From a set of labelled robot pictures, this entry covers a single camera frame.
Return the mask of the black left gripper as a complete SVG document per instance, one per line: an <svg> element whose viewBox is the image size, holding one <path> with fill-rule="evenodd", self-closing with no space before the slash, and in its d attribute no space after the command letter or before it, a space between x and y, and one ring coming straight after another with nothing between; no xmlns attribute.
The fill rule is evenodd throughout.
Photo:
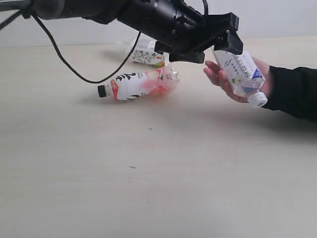
<svg viewBox="0 0 317 238"><path fill-rule="evenodd" d="M155 51L169 54L170 62L204 63L206 49L241 55L243 42L237 35L239 17L234 13L208 15L188 33L175 34L173 43L156 42Z"/></svg>

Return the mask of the black sleeve forearm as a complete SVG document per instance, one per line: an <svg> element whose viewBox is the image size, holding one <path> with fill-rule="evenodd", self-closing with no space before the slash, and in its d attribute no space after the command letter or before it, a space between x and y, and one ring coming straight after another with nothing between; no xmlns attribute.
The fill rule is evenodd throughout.
<svg viewBox="0 0 317 238"><path fill-rule="evenodd" d="M273 88L265 109L298 119L317 121L317 70L307 67L270 67Z"/></svg>

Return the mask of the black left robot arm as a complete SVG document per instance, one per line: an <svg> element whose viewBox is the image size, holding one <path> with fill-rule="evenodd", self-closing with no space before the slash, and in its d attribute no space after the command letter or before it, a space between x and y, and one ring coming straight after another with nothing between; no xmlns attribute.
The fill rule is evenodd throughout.
<svg viewBox="0 0 317 238"><path fill-rule="evenodd" d="M155 39L155 51L168 53L170 62L203 63L210 47L242 54L238 16L210 15L208 3L203 5L199 13L183 0L2 0L0 10L15 14L0 27L20 15L44 20L80 17L99 24L117 20Z"/></svg>

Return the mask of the open person hand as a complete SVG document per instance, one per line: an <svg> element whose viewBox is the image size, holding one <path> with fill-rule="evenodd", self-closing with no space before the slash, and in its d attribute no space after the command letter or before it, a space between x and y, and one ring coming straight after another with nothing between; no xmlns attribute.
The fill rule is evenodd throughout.
<svg viewBox="0 0 317 238"><path fill-rule="evenodd" d="M266 97L269 98L273 89L273 80L272 75L270 73L270 66L269 64L265 63L264 61L252 57L255 64L259 68L262 75L265 77L265 83L261 89L262 92L265 93ZM239 103L247 103L247 99L243 97L239 97L235 95L232 91L231 85L227 79L227 76L220 67L214 63L213 61L207 60L205 61L206 68L204 68L204 73L209 78L211 83L215 86L220 87L229 98L232 100L239 102Z"/></svg>

